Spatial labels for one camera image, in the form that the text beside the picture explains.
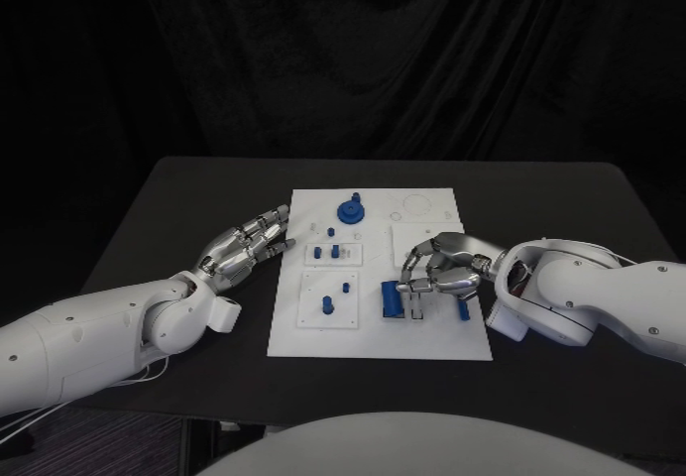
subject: black table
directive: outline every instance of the black table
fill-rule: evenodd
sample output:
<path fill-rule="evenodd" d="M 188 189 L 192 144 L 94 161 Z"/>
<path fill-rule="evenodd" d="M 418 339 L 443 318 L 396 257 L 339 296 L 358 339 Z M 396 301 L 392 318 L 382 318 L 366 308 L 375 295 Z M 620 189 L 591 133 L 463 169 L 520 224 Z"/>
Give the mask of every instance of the black table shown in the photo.
<path fill-rule="evenodd" d="M 466 232 L 509 247 L 568 238 L 637 261 L 676 260 L 621 171 L 603 164 L 167 158 L 123 220 L 84 293 L 167 278 L 209 240 L 294 188 L 453 187 Z M 378 411 L 483 417 L 604 451 L 686 457 L 686 368 L 604 328 L 588 347 L 489 329 L 493 362 L 267 358 L 280 259 L 231 297 L 234 333 L 208 330 L 156 381 L 82 401 L 101 409 L 294 425 Z M 493 303 L 483 287 L 484 311 Z"/>

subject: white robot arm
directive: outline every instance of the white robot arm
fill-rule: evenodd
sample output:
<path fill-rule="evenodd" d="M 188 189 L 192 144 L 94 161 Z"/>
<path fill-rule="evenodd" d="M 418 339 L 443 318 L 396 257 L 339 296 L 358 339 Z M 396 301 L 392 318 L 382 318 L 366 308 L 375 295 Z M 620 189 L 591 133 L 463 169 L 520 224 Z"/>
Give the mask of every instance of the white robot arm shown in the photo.
<path fill-rule="evenodd" d="M 193 272 L 72 297 L 0 328 L 0 416 L 85 397 L 188 350 L 209 326 L 231 332 L 241 306 L 218 294 L 254 265 L 291 248 L 270 245 L 288 207 L 232 228 Z"/>
<path fill-rule="evenodd" d="M 412 280 L 424 255 L 433 255 L 428 277 Z M 577 241 L 543 239 L 507 251 L 441 233 L 414 249 L 398 291 L 470 299 L 482 280 L 497 295 L 486 324 L 515 340 L 532 328 L 561 344 L 585 346 L 603 324 L 644 353 L 686 363 L 686 265 L 636 264 Z"/>

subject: black curtain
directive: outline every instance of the black curtain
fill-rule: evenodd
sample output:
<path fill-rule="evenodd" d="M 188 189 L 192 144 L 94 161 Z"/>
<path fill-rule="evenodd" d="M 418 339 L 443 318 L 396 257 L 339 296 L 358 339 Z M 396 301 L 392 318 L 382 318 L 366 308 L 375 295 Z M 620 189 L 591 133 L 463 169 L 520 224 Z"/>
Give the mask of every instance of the black curtain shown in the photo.
<path fill-rule="evenodd" d="M 78 292 L 166 155 L 614 162 L 685 243 L 685 37 L 675 0 L 6 3 L 0 264 L 62 278 L 3 318 Z"/>

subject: robotic hand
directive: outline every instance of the robotic hand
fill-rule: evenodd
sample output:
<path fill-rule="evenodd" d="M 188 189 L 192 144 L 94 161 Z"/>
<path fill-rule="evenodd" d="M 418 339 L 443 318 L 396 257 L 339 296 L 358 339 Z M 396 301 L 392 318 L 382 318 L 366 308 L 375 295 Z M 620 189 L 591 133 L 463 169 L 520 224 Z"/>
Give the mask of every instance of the robotic hand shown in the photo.
<path fill-rule="evenodd" d="M 232 228 L 193 272 L 72 297 L 0 328 L 0 416 L 69 402 L 110 387 L 199 341 L 231 332 L 241 306 L 218 294 L 254 265 L 294 245 L 270 245 L 287 227 L 283 205 Z"/>
<path fill-rule="evenodd" d="M 427 255 L 428 277 L 412 280 Z M 636 264 L 577 241 L 543 239 L 507 251 L 461 233 L 440 233 L 412 250 L 398 291 L 470 299 L 482 280 L 494 283 L 497 295 L 486 324 L 515 340 L 533 328 L 559 343 L 585 346 L 603 324 L 639 350 L 686 363 L 686 265 Z"/>

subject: white board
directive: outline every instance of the white board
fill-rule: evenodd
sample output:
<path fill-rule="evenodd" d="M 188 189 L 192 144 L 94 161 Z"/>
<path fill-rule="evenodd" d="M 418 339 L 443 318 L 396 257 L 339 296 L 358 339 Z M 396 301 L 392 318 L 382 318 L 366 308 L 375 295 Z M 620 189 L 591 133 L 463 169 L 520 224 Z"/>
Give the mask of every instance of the white board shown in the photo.
<path fill-rule="evenodd" d="M 340 222 L 336 210 L 356 191 L 365 206 L 365 219 L 347 225 Z M 394 259 L 392 227 L 408 223 L 422 225 L 411 227 L 414 233 L 427 224 L 431 233 L 434 230 L 451 231 L 454 227 L 461 229 L 450 188 L 293 191 L 287 238 L 294 238 L 297 243 L 281 260 L 268 356 L 492 360 L 477 298 L 469 302 L 469 321 L 460 320 L 456 298 L 435 293 L 422 296 L 424 319 L 384 318 L 381 282 L 395 281 L 401 275 Z M 336 230 L 333 237 L 327 236 L 329 227 Z M 412 246 L 428 238 L 425 236 Z M 362 266 L 337 267 L 329 263 L 329 266 L 307 266 L 307 245 L 322 243 L 362 244 Z M 350 328 L 298 327 L 303 273 L 307 271 L 358 273 L 358 318 Z"/>

